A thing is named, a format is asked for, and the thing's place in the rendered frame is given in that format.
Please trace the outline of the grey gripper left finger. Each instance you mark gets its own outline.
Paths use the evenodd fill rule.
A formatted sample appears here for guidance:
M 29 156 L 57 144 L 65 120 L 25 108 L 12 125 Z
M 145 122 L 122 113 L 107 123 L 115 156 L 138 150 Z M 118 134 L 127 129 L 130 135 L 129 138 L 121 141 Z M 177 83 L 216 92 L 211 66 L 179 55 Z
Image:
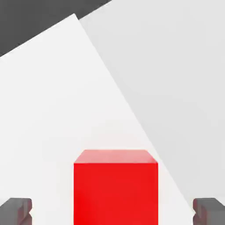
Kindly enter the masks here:
M 32 225 L 30 198 L 9 198 L 0 201 L 0 225 Z

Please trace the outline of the small red cube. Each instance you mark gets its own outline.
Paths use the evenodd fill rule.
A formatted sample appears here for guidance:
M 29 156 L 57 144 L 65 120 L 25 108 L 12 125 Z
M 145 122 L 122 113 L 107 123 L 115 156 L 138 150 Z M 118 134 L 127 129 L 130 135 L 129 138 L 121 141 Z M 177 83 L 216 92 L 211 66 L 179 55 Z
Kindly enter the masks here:
M 146 150 L 84 150 L 74 163 L 74 225 L 158 225 L 158 162 Z

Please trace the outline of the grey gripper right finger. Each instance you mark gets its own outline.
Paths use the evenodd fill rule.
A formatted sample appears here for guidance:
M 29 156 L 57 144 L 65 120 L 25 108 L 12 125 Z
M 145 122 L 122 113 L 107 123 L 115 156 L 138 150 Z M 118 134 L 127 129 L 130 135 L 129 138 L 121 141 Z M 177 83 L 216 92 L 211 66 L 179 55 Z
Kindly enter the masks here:
M 193 225 L 225 225 L 225 206 L 216 198 L 195 198 L 193 210 Z

